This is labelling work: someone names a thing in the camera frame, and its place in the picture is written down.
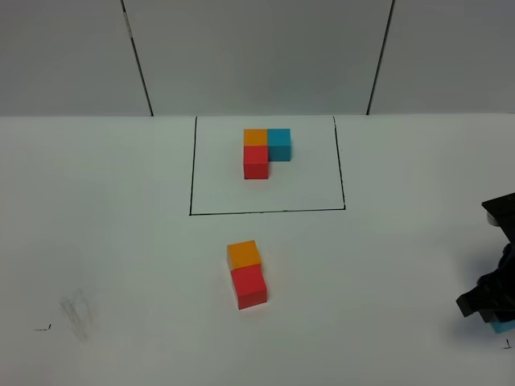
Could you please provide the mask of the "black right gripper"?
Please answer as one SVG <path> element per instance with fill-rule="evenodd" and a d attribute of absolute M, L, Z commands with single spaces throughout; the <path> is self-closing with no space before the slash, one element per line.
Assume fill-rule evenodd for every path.
<path fill-rule="evenodd" d="M 514 320 L 514 244 L 504 247 L 497 268 L 481 276 L 456 304 L 464 317 L 479 312 L 488 323 Z"/>

